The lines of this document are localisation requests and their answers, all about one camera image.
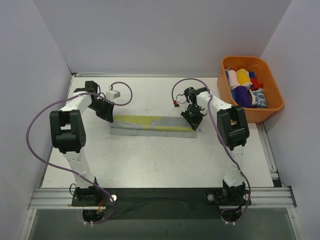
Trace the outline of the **yellow green towel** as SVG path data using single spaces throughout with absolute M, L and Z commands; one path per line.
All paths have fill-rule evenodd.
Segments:
M 110 124 L 114 136 L 195 139 L 197 131 L 179 116 L 116 115 Z

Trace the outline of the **blue white patterned towel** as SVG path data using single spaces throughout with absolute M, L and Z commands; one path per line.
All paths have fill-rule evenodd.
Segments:
M 254 108 L 267 109 L 268 103 L 262 88 L 249 90 L 251 96 L 251 105 Z

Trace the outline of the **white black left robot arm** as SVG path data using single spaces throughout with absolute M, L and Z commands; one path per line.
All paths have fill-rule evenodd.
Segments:
M 87 141 L 82 114 L 91 109 L 96 116 L 112 123 L 114 105 L 98 97 L 99 85 L 86 81 L 83 88 L 73 92 L 73 99 L 68 100 L 60 110 L 49 114 L 51 142 L 54 148 L 66 158 L 70 170 L 74 172 L 75 193 L 78 200 L 90 206 L 97 205 L 103 193 L 95 185 L 96 177 L 89 168 L 85 155 Z

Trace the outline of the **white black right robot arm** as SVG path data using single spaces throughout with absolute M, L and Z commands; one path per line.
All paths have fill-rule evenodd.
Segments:
M 206 87 L 189 87 L 183 93 L 188 103 L 181 115 L 195 131 L 203 120 L 206 110 L 217 132 L 219 142 L 226 148 L 229 161 L 222 180 L 222 189 L 214 194 L 216 200 L 233 205 L 246 198 L 245 178 L 241 174 L 243 153 L 250 136 L 245 110 L 242 106 L 231 105 L 212 95 Z

